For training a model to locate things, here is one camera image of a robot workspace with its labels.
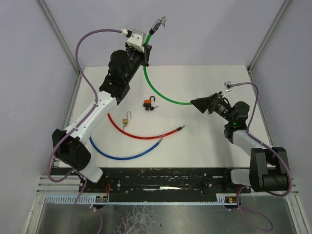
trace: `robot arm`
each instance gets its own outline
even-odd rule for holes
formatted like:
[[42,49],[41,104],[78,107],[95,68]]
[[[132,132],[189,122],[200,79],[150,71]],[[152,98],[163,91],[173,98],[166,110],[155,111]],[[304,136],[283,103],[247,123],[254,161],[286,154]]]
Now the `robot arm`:
[[[117,107],[130,90],[129,83],[138,68],[148,66],[151,46],[144,44],[145,34],[138,30],[123,29],[122,35],[128,37],[125,50],[111,54],[109,71],[99,88],[98,102],[93,101],[81,116],[64,131],[56,129],[52,134],[53,146],[75,129],[60,145],[55,157],[78,170],[92,182],[98,182],[103,172],[91,162],[91,154],[85,147],[89,137],[107,114]],[[93,112],[86,118],[91,109]]]
[[[233,183],[251,186],[256,192],[287,190],[288,176],[281,161],[270,150],[250,137],[250,133],[247,133],[248,104],[239,101],[232,107],[222,92],[192,100],[191,104],[201,113],[216,112],[226,119],[228,123],[224,126],[225,137],[251,157],[249,170],[235,169],[231,171]],[[282,147],[271,148],[288,166],[286,150]]]

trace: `wall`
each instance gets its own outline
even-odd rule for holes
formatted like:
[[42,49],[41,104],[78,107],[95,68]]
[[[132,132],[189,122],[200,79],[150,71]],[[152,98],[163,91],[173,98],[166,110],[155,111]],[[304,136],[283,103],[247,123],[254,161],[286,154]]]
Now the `wall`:
[[311,9],[310,0],[291,3],[253,72],[274,140],[288,150],[309,221],[312,217]]
[[0,227],[18,234],[75,73],[34,0],[1,1],[0,29]]
[[[151,39],[151,65],[248,65],[283,0],[46,0],[69,47],[99,28],[148,32],[167,16]],[[106,66],[125,39],[93,35],[81,46],[88,66]]]

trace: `cable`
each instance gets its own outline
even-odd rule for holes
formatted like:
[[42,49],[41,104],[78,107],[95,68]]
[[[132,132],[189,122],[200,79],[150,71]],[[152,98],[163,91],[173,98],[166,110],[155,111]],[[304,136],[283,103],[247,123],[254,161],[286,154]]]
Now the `cable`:
[[125,135],[127,135],[127,136],[129,136],[129,137],[132,137],[132,138],[135,138],[135,139],[141,139],[141,140],[152,140],[152,139],[159,139],[159,138],[167,137],[167,136],[169,136],[169,135],[171,135],[171,134],[173,134],[173,133],[176,133],[176,132],[182,130],[182,129],[185,127],[185,126],[178,127],[177,129],[175,129],[175,130],[173,130],[173,131],[171,131],[171,132],[168,132],[168,133],[165,133],[165,134],[162,134],[162,135],[158,135],[158,136],[135,136],[135,135],[132,135],[132,134],[130,134],[130,133],[127,133],[127,132],[125,132],[124,130],[122,130],[121,128],[119,128],[119,127],[117,126],[117,124],[114,122],[114,120],[113,120],[113,118],[111,117],[110,114],[107,114],[107,116],[108,116],[110,122],[113,124],[113,126],[114,126],[118,131],[120,131],[122,134],[125,134]]
[[288,166],[286,165],[285,161],[281,158],[281,156],[280,156],[277,152],[275,152],[269,145],[263,143],[261,140],[259,140],[259,139],[256,138],[255,136],[253,136],[253,135],[250,133],[250,130],[249,130],[249,127],[250,127],[250,125],[251,125],[251,123],[252,123],[252,120],[253,120],[253,118],[254,118],[254,113],[255,113],[256,105],[257,105],[257,103],[258,103],[258,101],[259,101],[259,89],[258,89],[258,87],[256,86],[256,84],[251,83],[251,82],[243,82],[243,83],[233,84],[232,87],[237,87],[237,86],[245,85],[245,84],[250,84],[250,85],[254,86],[255,89],[256,89],[256,98],[255,98],[255,103],[254,103],[254,106],[253,106],[253,112],[252,112],[252,115],[251,115],[251,117],[250,117],[250,121],[249,121],[248,126],[247,126],[247,135],[248,135],[251,139],[253,139],[253,140],[255,140],[256,142],[258,142],[260,145],[263,145],[265,148],[267,148],[272,154],[274,154],[274,155],[278,158],[278,160],[281,162],[281,164],[283,165],[283,167],[285,168],[286,173],[287,173],[287,178],[288,178],[288,183],[289,183],[288,188],[287,188],[287,191],[286,191],[285,193],[283,193],[283,194],[275,194],[275,193],[272,193],[272,192],[267,192],[267,193],[269,193],[269,194],[271,194],[271,195],[274,195],[274,196],[278,196],[278,197],[287,196],[287,195],[292,191],[292,188],[293,188],[292,174],[291,174],[291,172],[290,172]]
[[[148,45],[148,42],[150,41],[151,37],[152,37],[151,34],[148,34],[148,35],[147,35],[147,38],[146,38],[146,40],[145,40],[145,44],[146,44],[146,45]],[[174,100],[172,100],[172,99],[170,99],[170,98],[164,96],[163,94],[161,94],[161,93],[152,85],[152,83],[151,83],[151,81],[150,81],[150,79],[149,79],[149,77],[148,77],[148,75],[147,75],[147,71],[146,71],[146,67],[145,67],[145,66],[143,66],[143,72],[144,72],[145,79],[146,79],[148,85],[149,85],[149,86],[151,87],[151,89],[152,89],[155,93],[157,93],[161,98],[165,99],[166,101],[172,102],[172,103],[174,103],[174,104],[178,104],[178,105],[191,105],[190,102],[174,101]]]
[[[237,193],[237,206],[238,206],[238,208],[237,208],[237,209],[240,211],[240,213],[242,214],[242,216],[244,217],[244,219],[245,219],[247,222],[249,222],[252,226],[254,226],[255,228],[257,228],[257,229],[259,229],[259,230],[261,230],[261,231],[263,231],[263,232],[267,232],[267,233],[268,233],[268,232],[271,232],[271,231],[274,229],[274,226],[273,226],[272,221],[271,221],[267,216],[265,216],[265,214],[263,214],[263,213],[261,213],[261,212],[259,212],[259,211],[255,211],[255,210],[253,210],[253,209],[241,208],[241,207],[240,207],[240,204],[239,204],[239,197],[240,197],[240,194],[241,194],[242,190],[245,189],[245,188],[246,188],[246,186],[242,186],[242,187],[238,190],[238,193]],[[253,212],[253,213],[256,213],[256,214],[261,215],[262,217],[264,217],[264,218],[270,223],[271,228],[269,228],[269,229],[264,229],[264,228],[261,228],[261,227],[255,225],[255,224],[253,224],[253,223],[245,216],[245,214],[243,213],[243,211],[249,211],[249,212]]]
[[138,155],[135,155],[135,156],[131,156],[131,157],[114,157],[114,156],[110,156],[110,155],[107,155],[106,153],[102,152],[96,145],[95,143],[93,142],[92,138],[90,137],[89,138],[93,148],[95,148],[95,150],[103,155],[104,157],[107,157],[107,158],[110,158],[110,159],[114,159],[114,160],[131,160],[131,159],[135,159],[135,158],[138,158],[138,157],[141,157],[147,153],[149,153],[150,151],[152,151],[154,148],[156,148],[160,142],[162,141],[162,139],[160,139],[155,145],[153,145],[151,148],[149,148],[147,151],[144,151],[143,153],[141,154],[138,154]]
[[93,107],[91,108],[91,110],[85,115],[84,118],[82,118],[82,120],[76,125],[76,128],[73,128],[72,130],[70,130],[57,144],[56,146],[53,148],[50,156],[49,156],[49,159],[48,159],[48,163],[47,163],[47,166],[46,166],[46,173],[47,173],[47,176],[48,178],[54,182],[54,183],[59,183],[59,182],[62,182],[63,180],[65,180],[73,171],[74,169],[71,169],[62,179],[59,179],[59,180],[56,180],[56,179],[53,179],[50,175],[50,168],[51,168],[51,162],[52,162],[52,159],[53,159],[53,156],[55,154],[55,152],[57,151],[57,149],[59,148],[59,146],[67,139],[68,136],[70,136],[71,133],[73,133],[85,120],[87,117],[90,116],[90,114],[94,111],[94,109],[96,108],[97,106],[97,102],[98,102],[98,94],[95,90],[95,88],[93,87],[93,85],[91,84],[91,82],[88,80],[88,78],[85,76],[80,64],[79,64],[79,60],[78,60],[78,50],[79,50],[79,47],[82,43],[83,40],[85,40],[88,36],[92,35],[92,34],[95,34],[95,33],[100,33],[100,32],[115,32],[115,33],[121,33],[120,30],[116,30],[116,29],[99,29],[99,30],[95,30],[95,31],[92,31],[90,33],[87,33],[86,35],[84,35],[78,42],[77,46],[76,46],[76,50],[75,50],[75,59],[76,59],[76,64],[77,64],[77,67],[80,71],[80,74],[82,75],[82,77],[84,78],[84,80],[88,83],[88,85],[90,86],[90,88],[92,89],[93,93],[95,94],[95,99],[96,99],[96,104],[93,105]]
[[[73,234],[75,234],[74,222],[73,222],[74,211],[75,211],[75,209],[76,209],[77,202],[78,202],[78,200],[79,200],[81,194],[82,194],[83,191],[85,190],[86,186],[87,186],[87,179],[84,181],[84,185],[83,185],[83,187],[81,188],[81,191],[80,191],[80,193],[78,194],[78,196],[77,196],[77,198],[76,198],[76,200],[75,200],[75,202],[74,202],[74,206],[73,206],[73,209],[72,209],[72,213],[71,213],[71,215],[70,215],[70,225],[71,225],[72,233],[73,233]],[[98,229],[98,232],[97,232],[97,234],[99,234],[99,233],[101,232],[101,230],[102,230],[102,227],[103,227],[103,218],[102,218],[101,212],[100,212],[98,209],[96,209],[96,208],[95,208],[95,210],[96,210],[97,213],[99,214],[99,218],[100,218],[100,220],[101,220],[101,224],[100,224],[99,229]]]

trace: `gray floor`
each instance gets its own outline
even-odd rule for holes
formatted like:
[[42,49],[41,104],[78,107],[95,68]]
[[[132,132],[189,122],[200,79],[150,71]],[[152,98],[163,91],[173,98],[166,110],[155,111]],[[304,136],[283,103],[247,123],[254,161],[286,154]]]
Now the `gray floor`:
[[[275,197],[244,196],[242,207],[263,212],[274,224],[274,234],[295,234],[288,205]],[[70,234],[72,205],[46,204],[38,234]],[[239,211],[221,206],[126,206],[107,205],[101,209],[105,234],[262,234],[247,223]],[[267,221],[250,212],[246,215],[262,228]],[[88,206],[77,206],[74,215],[76,234],[95,234],[99,228],[98,213]]]

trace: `hose connector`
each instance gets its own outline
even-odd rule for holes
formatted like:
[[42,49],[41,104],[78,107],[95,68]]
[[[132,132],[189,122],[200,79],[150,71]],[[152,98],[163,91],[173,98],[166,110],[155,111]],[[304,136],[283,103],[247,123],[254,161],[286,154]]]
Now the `hose connector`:
[[166,26],[165,25],[165,22],[167,21],[167,18],[166,16],[162,16],[160,19],[157,19],[155,21],[155,23],[153,24],[153,26],[151,27],[151,30],[150,30],[150,34],[153,35],[157,30],[158,28],[160,27],[160,25],[162,26]]

